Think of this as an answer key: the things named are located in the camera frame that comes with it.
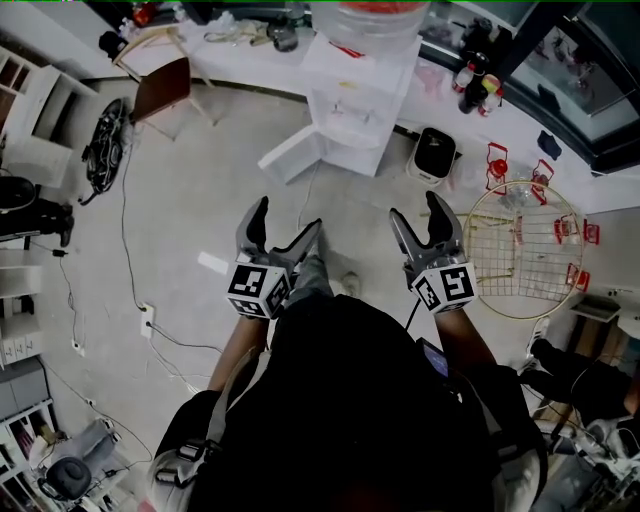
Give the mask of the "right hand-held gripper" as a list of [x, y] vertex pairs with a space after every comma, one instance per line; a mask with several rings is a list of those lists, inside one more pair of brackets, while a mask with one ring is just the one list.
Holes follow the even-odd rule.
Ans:
[[474, 266], [463, 248], [460, 221], [448, 203], [433, 191], [426, 192], [430, 210], [429, 241], [425, 246], [405, 216], [396, 208], [389, 221], [402, 254], [407, 287], [433, 315], [455, 311], [477, 297]]

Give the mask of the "white water dispenser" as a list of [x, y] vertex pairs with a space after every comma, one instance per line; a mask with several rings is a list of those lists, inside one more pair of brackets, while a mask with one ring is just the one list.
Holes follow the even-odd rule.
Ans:
[[288, 183], [318, 161], [373, 177], [408, 93], [421, 38], [380, 57], [355, 57], [318, 33], [299, 70], [311, 124], [258, 162]]

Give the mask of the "person's right forearm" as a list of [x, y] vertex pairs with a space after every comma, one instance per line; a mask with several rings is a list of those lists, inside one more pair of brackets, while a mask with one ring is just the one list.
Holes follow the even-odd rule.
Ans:
[[485, 341], [463, 309], [434, 316], [442, 350], [449, 365], [465, 373], [483, 365], [496, 365]]

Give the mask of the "plastic-wrapped water jug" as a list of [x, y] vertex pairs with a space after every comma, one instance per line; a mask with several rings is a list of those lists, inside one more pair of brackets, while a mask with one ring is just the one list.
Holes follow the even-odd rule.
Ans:
[[428, 1], [312, 2], [316, 32], [351, 51], [382, 56], [408, 48], [418, 36]]

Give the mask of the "white shelving unit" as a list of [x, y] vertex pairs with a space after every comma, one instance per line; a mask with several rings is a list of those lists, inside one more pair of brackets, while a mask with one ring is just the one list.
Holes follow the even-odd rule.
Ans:
[[0, 46], [0, 92], [12, 98], [0, 130], [2, 163], [8, 172], [58, 188], [73, 149], [54, 140], [65, 106], [96, 92], [52, 65], [40, 67]]

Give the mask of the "black device with blue screen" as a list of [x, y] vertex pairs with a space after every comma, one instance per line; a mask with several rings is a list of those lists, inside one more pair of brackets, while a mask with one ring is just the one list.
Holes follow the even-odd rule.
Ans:
[[441, 376], [447, 378], [449, 376], [449, 365], [443, 351], [423, 337], [420, 337], [417, 340], [417, 343], [421, 346], [423, 353], [431, 366]]

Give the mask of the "pile of empty red-capped bottles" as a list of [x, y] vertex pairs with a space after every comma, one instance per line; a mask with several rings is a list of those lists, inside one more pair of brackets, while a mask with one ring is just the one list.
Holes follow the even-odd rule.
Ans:
[[509, 168], [506, 148], [488, 145], [486, 193], [465, 220], [465, 247], [484, 296], [523, 296], [561, 302], [585, 292], [591, 274], [584, 251], [599, 227], [579, 216], [550, 187], [555, 170]]

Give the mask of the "clear bottle with red label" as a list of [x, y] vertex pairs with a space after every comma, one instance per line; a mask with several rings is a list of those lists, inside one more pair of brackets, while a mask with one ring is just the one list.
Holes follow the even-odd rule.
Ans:
[[475, 65], [468, 62], [467, 65], [461, 69], [452, 81], [452, 89], [456, 93], [463, 93], [467, 86], [473, 81], [475, 74]]
[[489, 93], [484, 101], [479, 105], [478, 112], [481, 116], [487, 117], [501, 106], [504, 91], [499, 88], [495, 92]]

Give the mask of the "dark blue cloth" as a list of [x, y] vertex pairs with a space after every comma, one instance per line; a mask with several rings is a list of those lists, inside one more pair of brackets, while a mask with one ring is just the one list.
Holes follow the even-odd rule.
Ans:
[[562, 154], [562, 148], [557, 143], [554, 136], [544, 130], [540, 131], [540, 134], [537, 138], [537, 145], [539, 149], [547, 156], [549, 156], [553, 161], [557, 161]]

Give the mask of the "person's black shirt torso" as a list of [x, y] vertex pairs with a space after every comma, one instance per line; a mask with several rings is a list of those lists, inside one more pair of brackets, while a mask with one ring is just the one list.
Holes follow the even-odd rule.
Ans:
[[444, 378], [394, 318], [337, 295], [285, 309], [188, 400], [147, 485], [156, 512], [530, 512], [547, 472], [513, 369]]

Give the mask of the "beige cloth bag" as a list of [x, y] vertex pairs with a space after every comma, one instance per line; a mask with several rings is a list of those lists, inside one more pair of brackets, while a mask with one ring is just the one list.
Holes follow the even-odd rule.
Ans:
[[257, 20], [234, 21], [230, 25], [212, 25], [203, 35], [207, 43], [231, 43], [234, 46], [248, 42], [250, 46], [261, 46], [271, 41], [267, 34], [268, 24]]

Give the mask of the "black framed window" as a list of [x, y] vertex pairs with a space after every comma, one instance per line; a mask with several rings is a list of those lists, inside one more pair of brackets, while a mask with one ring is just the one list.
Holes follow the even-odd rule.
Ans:
[[433, 2], [420, 34], [452, 71], [483, 54], [507, 101], [594, 173], [640, 165], [640, 0]]

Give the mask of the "grey white machine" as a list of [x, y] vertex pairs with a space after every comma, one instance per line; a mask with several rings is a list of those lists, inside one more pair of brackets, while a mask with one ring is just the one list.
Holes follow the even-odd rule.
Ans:
[[560, 477], [570, 495], [563, 512], [640, 512], [640, 442], [621, 425], [627, 420], [536, 422], [549, 454], [574, 460]]

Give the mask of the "small white drawer box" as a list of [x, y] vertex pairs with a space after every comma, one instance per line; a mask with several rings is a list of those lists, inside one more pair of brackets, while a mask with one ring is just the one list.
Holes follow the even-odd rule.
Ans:
[[43, 334], [34, 315], [18, 314], [0, 319], [0, 367], [40, 355]]

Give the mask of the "white shelving rack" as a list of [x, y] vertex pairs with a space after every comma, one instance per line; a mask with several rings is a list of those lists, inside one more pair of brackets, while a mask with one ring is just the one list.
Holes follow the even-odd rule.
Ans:
[[36, 437], [56, 429], [51, 398], [0, 421], [0, 512], [64, 512], [39, 489], [29, 462]]

